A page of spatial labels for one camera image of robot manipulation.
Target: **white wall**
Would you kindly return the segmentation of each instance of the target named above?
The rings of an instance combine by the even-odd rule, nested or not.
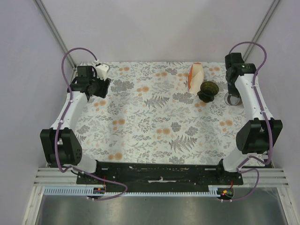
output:
[[[18,225],[45,165],[39,133],[58,116],[67,88],[63,53],[32,0],[2,0],[0,30],[0,223]]]
[[[268,54],[259,73],[262,94],[276,119],[283,122],[283,130],[275,144],[274,162],[285,170],[293,195],[300,209],[300,1],[280,3],[259,43]],[[248,62],[257,66],[263,58],[258,49]]]
[[[43,2],[67,48],[87,47],[101,61],[224,61],[252,39],[272,0]]]

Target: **gray floor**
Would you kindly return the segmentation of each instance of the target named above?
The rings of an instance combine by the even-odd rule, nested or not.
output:
[[[249,191],[235,189],[235,197]],[[205,197],[119,197],[92,202],[44,196],[36,225],[286,225],[276,189],[258,189],[239,202]]]

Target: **orange and white object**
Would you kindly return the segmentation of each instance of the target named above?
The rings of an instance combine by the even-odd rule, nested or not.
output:
[[[203,67],[200,62],[193,63],[188,76],[189,93],[196,95],[204,80]]]

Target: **tabletop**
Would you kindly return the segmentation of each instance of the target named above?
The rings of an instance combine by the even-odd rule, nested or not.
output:
[[[204,103],[188,92],[192,62],[109,62],[105,99],[91,97],[75,134],[99,161],[217,164],[246,123],[243,105],[229,106],[225,64],[202,62],[219,93]]]

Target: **floral tablecloth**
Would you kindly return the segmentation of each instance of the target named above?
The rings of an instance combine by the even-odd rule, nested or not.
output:
[[[246,123],[243,106],[228,106],[224,63],[203,62],[219,86],[210,103],[188,92],[192,62],[110,62],[105,99],[91,97],[75,134],[99,161],[217,164]]]

